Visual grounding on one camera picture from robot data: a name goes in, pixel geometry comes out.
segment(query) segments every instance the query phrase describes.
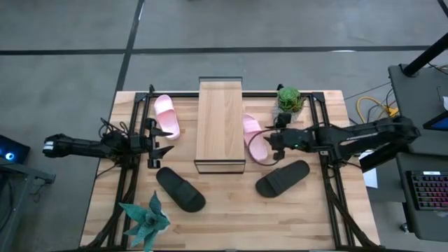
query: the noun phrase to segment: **wooden tabletop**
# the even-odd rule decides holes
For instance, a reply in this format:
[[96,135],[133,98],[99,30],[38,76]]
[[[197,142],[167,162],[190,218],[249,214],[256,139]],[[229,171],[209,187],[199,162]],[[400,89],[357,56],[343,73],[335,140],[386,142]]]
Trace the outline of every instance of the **wooden tabletop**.
[[[348,126],[349,119],[342,92],[339,90],[322,92],[325,94],[330,122],[341,127]],[[129,124],[134,94],[135,92],[117,93],[111,114],[111,122],[114,125],[118,125],[120,121]],[[144,154],[141,159],[134,203],[148,207],[148,201],[156,190],[162,202],[162,209],[171,221],[168,231],[156,237],[153,249],[334,248],[317,154],[286,150],[286,158],[277,165],[262,167],[255,164],[246,153],[244,174],[199,175],[193,164],[196,151],[198,98],[173,98],[173,103],[181,128],[181,136],[174,141],[157,138],[161,147],[175,146],[165,155],[161,163],[163,167],[172,168],[177,174],[191,182],[205,196],[206,205],[197,213],[187,213],[178,208],[155,179],[157,170],[146,167],[148,155]],[[262,127],[272,125],[274,103],[275,98],[244,98],[244,112],[255,117]],[[151,108],[149,116],[154,118],[154,111]],[[140,110],[137,126],[140,125],[141,113]],[[289,127],[304,129],[311,125],[309,102],[306,101],[300,117]],[[269,150],[268,160],[272,160],[271,150]],[[265,198],[256,192],[255,183],[258,179],[273,169],[296,160],[304,160],[309,164],[310,173],[307,177],[275,198]],[[109,160],[101,160],[98,172],[112,165],[113,163]],[[112,169],[96,180],[80,245],[91,242],[109,219],[116,197],[119,173],[120,168]],[[361,170],[357,167],[345,166],[341,169],[341,173],[350,214],[364,233],[373,242],[379,244]],[[117,243],[120,242],[123,216],[118,226]],[[344,226],[339,214],[338,223],[342,240],[345,241]]]

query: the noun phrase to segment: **succulent plant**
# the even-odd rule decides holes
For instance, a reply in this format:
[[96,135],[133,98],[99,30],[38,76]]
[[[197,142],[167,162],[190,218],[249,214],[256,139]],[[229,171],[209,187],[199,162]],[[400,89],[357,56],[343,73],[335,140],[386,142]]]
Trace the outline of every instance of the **succulent plant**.
[[279,108],[283,112],[298,112],[302,108],[303,99],[300,98],[300,92],[294,87],[284,87],[279,90],[277,95]]
[[145,252],[149,252],[153,247],[156,234],[170,224],[168,218],[162,213],[162,205],[157,194],[154,191],[149,202],[149,209],[133,204],[120,203],[120,206],[132,220],[138,223],[125,232],[125,235],[136,235],[131,248],[143,242]]

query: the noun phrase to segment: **pink slide sandal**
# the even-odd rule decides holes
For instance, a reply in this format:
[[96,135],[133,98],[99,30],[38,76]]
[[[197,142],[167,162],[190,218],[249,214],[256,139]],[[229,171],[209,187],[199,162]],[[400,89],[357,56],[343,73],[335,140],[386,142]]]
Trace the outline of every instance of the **pink slide sandal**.
[[[248,145],[253,135],[261,131],[261,127],[258,121],[248,114],[243,115],[243,127],[244,141],[246,142],[246,145]],[[265,160],[267,158],[267,150],[261,134],[252,140],[251,146],[249,146],[248,149],[252,154],[252,157],[257,161]]]
[[177,139],[181,135],[181,131],[179,130],[179,123],[177,122],[171,98],[166,94],[159,96],[154,102],[154,111],[162,131],[173,133],[166,136],[166,138],[170,140]]

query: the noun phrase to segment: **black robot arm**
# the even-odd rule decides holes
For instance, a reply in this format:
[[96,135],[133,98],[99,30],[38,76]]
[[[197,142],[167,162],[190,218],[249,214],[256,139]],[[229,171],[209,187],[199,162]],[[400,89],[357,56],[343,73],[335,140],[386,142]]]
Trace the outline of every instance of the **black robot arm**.
[[101,119],[109,131],[101,135],[101,141],[74,139],[65,134],[56,134],[45,139],[43,154],[49,158],[61,158],[67,155],[81,155],[93,158],[108,158],[121,165],[129,157],[149,153],[151,159],[160,159],[173,148],[167,146],[154,149],[151,138],[165,137],[172,133],[163,132],[158,128],[149,127],[150,136],[130,136],[127,130],[118,129],[104,119]]
[[321,152],[328,156],[328,165],[340,167],[351,156],[367,149],[377,149],[361,162],[368,170],[390,160],[420,135],[412,121],[404,117],[384,118],[375,122],[337,127],[322,125],[307,129],[280,129],[266,140],[277,151],[275,157],[284,157],[284,148],[308,153]]
[[67,155],[110,158],[116,154],[111,147],[100,141],[74,139],[64,134],[47,137],[42,152],[48,158],[61,158]]

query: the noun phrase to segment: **potted plant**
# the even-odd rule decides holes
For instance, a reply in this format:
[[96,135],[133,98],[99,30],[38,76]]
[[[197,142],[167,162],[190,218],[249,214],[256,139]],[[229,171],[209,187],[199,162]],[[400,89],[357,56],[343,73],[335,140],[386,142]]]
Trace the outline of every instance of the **potted plant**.
[[163,233],[170,224],[167,215],[162,211],[157,194],[154,191],[149,202],[149,209],[133,204],[120,203],[120,206],[132,220],[137,222],[135,227],[125,232],[125,235],[136,236],[131,243],[131,248],[143,242],[145,252],[149,252],[153,247],[155,236]]
[[300,97],[300,92],[295,87],[283,87],[277,94],[277,101],[274,107],[274,118],[279,113],[291,113],[293,120],[297,120],[303,108],[304,99]]

